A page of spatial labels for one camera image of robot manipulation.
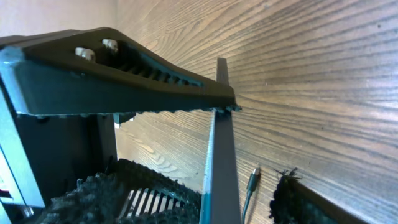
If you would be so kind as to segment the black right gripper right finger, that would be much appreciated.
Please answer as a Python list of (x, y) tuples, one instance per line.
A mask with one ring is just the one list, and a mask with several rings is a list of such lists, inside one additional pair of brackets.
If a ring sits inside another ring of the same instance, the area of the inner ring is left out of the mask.
[(270, 201), (269, 218), (276, 224), (365, 224), (312, 189), (303, 185), (297, 168), (277, 171), (279, 183)]

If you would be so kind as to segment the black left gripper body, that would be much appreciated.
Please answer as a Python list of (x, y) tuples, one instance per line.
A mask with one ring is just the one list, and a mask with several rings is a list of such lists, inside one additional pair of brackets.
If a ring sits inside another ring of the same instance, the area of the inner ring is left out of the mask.
[(1, 223), (25, 223), (118, 159), (113, 116), (17, 114), (1, 87)]

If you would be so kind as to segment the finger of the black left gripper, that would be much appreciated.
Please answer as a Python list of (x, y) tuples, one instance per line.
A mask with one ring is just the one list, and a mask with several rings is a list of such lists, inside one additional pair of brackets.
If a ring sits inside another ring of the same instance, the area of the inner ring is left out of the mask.
[(15, 111), (32, 116), (239, 109), (231, 86), (109, 27), (2, 37), (1, 80)]
[(106, 169), (122, 185), (116, 223), (198, 223), (201, 193), (144, 165), (119, 159)]

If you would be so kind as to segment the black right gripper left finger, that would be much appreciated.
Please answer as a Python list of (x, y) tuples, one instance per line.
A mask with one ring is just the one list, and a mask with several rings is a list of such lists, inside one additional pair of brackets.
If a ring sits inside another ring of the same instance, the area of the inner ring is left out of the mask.
[(36, 219), (36, 223), (116, 223), (126, 186), (115, 174), (97, 173), (52, 203)]

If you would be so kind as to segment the Samsung Galaxy smartphone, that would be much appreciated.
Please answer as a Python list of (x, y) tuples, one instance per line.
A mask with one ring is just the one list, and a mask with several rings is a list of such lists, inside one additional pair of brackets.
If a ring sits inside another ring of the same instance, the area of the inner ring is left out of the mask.
[(234, 145), (233, 98), (226, 106), (212, 106), (200, 224), (240, 223), (239, 187)]

